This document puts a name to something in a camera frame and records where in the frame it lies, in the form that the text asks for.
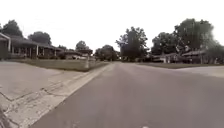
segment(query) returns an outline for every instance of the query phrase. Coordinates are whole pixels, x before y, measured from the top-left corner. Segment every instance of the grass lawn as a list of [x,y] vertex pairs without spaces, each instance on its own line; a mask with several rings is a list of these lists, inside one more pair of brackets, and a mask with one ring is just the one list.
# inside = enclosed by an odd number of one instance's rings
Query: grass lawn
[[90,67],[85,68],[84,60],[12,60],[14,62],[26,63],[38,67],[60,69],[60,70],[73,70],[80,72],[87,72],[95,68],[105,66],[107,62],[90,61]]
[[180,69],[190,67],[208,67],[208,66],[224,66],[220,64],[175,64],[175,63],[140,63],[140,65],[169,68],[169,69]]

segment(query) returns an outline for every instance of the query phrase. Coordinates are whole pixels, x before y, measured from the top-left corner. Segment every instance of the road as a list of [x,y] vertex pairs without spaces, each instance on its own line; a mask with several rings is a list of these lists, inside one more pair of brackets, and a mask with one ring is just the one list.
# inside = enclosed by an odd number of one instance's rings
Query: road
[[223,128],[224,80],[113,64],[31,128]]

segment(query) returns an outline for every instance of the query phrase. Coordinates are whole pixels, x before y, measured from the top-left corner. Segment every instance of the tree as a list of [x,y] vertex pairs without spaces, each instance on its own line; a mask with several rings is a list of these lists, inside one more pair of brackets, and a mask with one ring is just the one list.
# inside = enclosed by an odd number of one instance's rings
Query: tree
[[1,26],[1,24],[0,24],[0,32],[2,32],[2,26]]
[[23,37],[22,31],[15,20],[9,20],[9,22],[3,26],[2,33]]
[[76,44],[76,50],[84,50],[84,49],[87,49],[86,42],[81,40]]
[[116,51],[111,45],[104,45],[102,48],[96,49],[94,54],[100,60],[114,61],[118,58]]
[[208,21],[186,19],[180,25],[175,26],[174,34],[189,48],[200,49],[212,45],[212,30],[213,26]]
[[59,45],[58,48],[60,48],[60,49],[62,49],[62,50],[64,50],[64,51],[67,50],[67,48],[66,48],[65,46],[63,46],[63,45]]
[[120,36],[116,43],[120,47],[121,57],[126,57],[129,61],[134,61],[136,58],[141,58],[147,54],[146,48],[147,37],[141,28],[126,30],[126,34]]
[[153,47],[151,49],[152,54],[161,55],[163,53],[169,54],[177,52],[176,46],[178,45],[178,39],[174,34],[161,32],[157,37],[152,39]]
[[219,63],[224,63],[224,47],[217,41],[205,52],[205,55],[210,63],[214,63],[216,60]]
[[28,39],[38,43],[51,45],[51,37],[46,32],[41,32],[41,31],[34,32],[33,34],[30,34],[28,36]]
[[68,51],[74,52],[75,50],[70,48],[70,49],[68,49]]
[[116,58],[119,59],[121,57],[121,52],[115,51],[115,53],[116,53]]
[[76,44],[76,51],[78,52],[81,52],[83,54],[92,54],[92,50],[89,49],[89,47],[86,45],[85,41],[79,41],[77,44]]

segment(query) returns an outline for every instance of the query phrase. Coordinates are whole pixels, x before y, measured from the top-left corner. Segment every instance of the sky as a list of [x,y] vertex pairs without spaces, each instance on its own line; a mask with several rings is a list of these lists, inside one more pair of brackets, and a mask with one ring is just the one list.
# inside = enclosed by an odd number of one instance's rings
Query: sky
[[131,26],[143,28],[147,46],[160,32],[173,32],[186,18],[208,20],[224,45],[221,0],[0,0],[0,23],[15,19],[27,37],[47,32],[54,46],[75,48],[80,40],[93,50],[115,41]]

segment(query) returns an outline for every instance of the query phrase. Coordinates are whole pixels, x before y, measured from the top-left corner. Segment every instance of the roof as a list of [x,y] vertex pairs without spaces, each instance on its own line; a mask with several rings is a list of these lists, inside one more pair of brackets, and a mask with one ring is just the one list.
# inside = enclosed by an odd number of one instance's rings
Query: roof
[[205,53],[205,50],[197,50],[197,51],[190,51],[190,52],[184,53],[183,56],[200,55],[204,53]]
[[2,33],[0,33],[0,41],[7,41],[7,37]]
[[168,56],[174,56],[177,55],[177,53],[169,53],[169,54],[163,54],[163,55],[154,55],[154,57],[168,57]]
[[57,47],[54,47],[52,45],[49,45],[49,44],[38,43],[38,42],[35,42],[35,41],[32,41],[32,40],[28,40],[26,38],[19,37],[19,36],[13,36],[13,35],[7,35],[7,36],[11,38],[12,44],[13,43],[17,43],[17,44],[38,45],[40,47],[56,49],[56,50],[60,50],[61,51],[61,49],[59,49]]

